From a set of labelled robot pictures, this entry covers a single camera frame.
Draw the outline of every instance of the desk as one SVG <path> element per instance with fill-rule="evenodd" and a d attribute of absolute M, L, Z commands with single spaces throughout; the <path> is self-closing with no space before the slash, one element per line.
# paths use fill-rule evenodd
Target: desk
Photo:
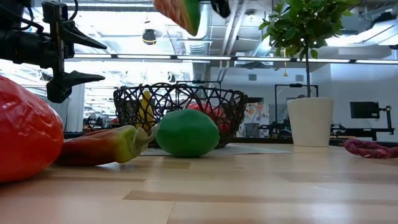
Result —
<path fill-rule="evenodd" d="M 51 167 L 0 186 L 4 224 L 395 224 L 398 160 L 344 149 Z"/>

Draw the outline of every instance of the potted plant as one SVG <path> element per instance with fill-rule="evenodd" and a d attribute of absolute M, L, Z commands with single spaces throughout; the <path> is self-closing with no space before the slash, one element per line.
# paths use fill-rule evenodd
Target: potted plant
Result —
<path fill-rule="evenodd" d="M 319 49 L 327 46 L 326 39 L 342 34 L 343 16 L 350 16 L 351 6 L 359 0 L 285 0 L 278 3 L 269 21 L 263 20 L 259 29 L 267 28 L 263 39 L 286 56 L 305 59 L 308 98 L 287 103 L 295 145 L 328 146 L 333 100 L 311 98 L 309 56 L 318 58 Z"/>

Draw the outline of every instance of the pink rope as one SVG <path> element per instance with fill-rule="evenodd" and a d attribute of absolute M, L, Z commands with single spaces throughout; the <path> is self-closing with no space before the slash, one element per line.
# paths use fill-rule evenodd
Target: pink rope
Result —
<path fill-rule="evenodd" d="M 344 148 L 348 152 L 372 159 L 395 159 L 398 158 L 398 147 L 384 147 L 375 142 L 350 139 L 344 142 Z"/>

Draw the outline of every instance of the black wire basket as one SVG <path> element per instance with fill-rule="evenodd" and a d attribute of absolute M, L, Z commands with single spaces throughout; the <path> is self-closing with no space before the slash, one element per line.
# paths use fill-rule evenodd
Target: black wire basket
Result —
<path fill-rule="evenodd" d="M 225 147 L 238 131 L 248 100 L 241 91 L 168 83 L 122 86 L 113 98 L 119 123 L 143 128 L 148 134 L 168 112 L 187 108 L 203 111 L 220 131 L 217 148 Z M 158 147 L 156 142 L 150 146 Z"/>

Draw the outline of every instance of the computer monitor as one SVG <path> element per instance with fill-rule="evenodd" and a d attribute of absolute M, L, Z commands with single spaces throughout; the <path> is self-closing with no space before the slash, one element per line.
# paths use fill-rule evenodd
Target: computer monitor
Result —
<path fill-rule="evenodd" d="M 350 102 L 351 118 L 353 119 L 379 119 L 379 102 Z"/>

